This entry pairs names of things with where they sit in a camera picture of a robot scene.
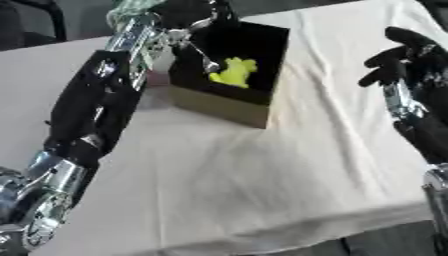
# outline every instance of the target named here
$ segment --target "chair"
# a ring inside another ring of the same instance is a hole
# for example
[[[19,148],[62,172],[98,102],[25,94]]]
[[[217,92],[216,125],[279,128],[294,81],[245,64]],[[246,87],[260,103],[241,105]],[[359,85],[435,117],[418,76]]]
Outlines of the chair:
[[[54,37],[42,35],[35,32],[24,33],[24,47],[39,46],[45,44],[67,41],[64,14],[53,0],[11,0],[12,2],[33,7],[45,11],[50,15],[54,28]]]
[[[420,2],[431,14],[433,19],[445,30],[448,32],[448,17],[444,18],[441,10],[448,9],[448,1],[447,0],[417,0]]]

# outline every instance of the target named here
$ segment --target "black box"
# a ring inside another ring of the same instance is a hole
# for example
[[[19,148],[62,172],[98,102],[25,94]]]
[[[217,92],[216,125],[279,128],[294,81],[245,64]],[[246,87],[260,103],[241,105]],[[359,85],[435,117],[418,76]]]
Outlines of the black box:
[[[239,57],[257,61],[249,89],[215,83],[204,73],[202,56],[189,48],[176,53],[170,69],[174,103],[182,108],[266,128],[269,108],[288,45],[285,28],[240,22],[215,27],[195,36],[193,42],[218,63]]]

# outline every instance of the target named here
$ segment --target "yellow plush toy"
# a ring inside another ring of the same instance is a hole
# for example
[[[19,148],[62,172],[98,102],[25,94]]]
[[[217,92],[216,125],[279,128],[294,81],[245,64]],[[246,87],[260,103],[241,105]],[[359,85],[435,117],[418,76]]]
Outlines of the yellow plush toy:
[[[238,57],[226,59],[227,69],[218,73],[210,73],[210,80],[248,89],[247,79],[250,73],[257,72],[255,60],[242,60]]]

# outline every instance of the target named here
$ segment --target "white tablecloth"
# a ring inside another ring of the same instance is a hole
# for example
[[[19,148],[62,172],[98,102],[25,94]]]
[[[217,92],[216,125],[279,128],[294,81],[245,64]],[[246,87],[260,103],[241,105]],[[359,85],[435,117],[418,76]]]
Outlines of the white tablecloth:
[[[150,90],[69,222],[34,255],[218,256],[313,245],[429,219],[424,161],[391,126],[363,61],[388,25],[447,36],[413,0],[248,18],[291,28],[267,130],[177,109]],[[21,169],[52,105],[105,38],[0,54],[0,163]]]

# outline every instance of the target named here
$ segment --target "robotic arm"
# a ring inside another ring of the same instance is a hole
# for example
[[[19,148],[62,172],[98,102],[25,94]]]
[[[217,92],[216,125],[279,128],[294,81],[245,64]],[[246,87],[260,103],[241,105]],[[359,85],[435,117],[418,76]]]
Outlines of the robotic arm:
[[[187,20],[180,19],[173,7],[185,13],[185,3],[168,0],[121,16],[105,49],[91,56],[60,95],[43,150],[23,172],[0,168],[0,255],[27,255],[65,223],[99,160],[115,148],[152,63],[166,47],[188,47],[196,30],[236,20],[224,0],[195,1]]]
[[[404,44],[366,61],[376,68],[360,81],[378,82],[395,129],[426,159],[423,189],[433,213],[438,255],[448,255],[448,53],[413,31],[390,27],[386,37]]]

